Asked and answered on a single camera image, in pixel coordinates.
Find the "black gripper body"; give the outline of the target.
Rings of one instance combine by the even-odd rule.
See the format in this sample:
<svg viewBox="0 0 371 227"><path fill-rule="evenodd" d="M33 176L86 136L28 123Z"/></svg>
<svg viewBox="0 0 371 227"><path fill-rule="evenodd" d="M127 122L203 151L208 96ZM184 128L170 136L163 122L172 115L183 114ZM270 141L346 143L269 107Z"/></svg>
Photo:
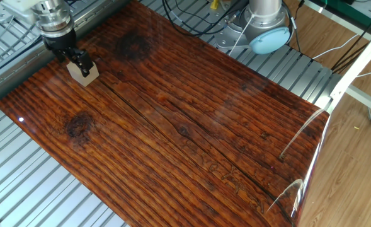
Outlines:
<svg viewBox="0 0 371 227"><path fill-rule="evenodd" d="M43 42L47 50L50 50L53 54L55 51L59 51L61 54L70 49L76 48L76 32L75 30L71 30L69 33L61 37L42 37Z"/></svg>

